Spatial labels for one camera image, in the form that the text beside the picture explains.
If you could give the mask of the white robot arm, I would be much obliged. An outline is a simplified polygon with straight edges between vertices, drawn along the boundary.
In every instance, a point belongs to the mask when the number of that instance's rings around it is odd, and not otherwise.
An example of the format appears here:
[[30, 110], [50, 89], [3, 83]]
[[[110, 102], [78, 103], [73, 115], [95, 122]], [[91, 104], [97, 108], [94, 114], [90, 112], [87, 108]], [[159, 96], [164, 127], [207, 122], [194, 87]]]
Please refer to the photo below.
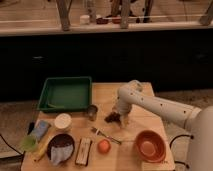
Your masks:
[[189, 141], [185, 171], [213, 171], [213, 106], [204, 109], [142, 92], [142, 85], [132, 80], [117, 90], [115, 109], [127, 116], [133, 105], [140, 106], [188, 131]]

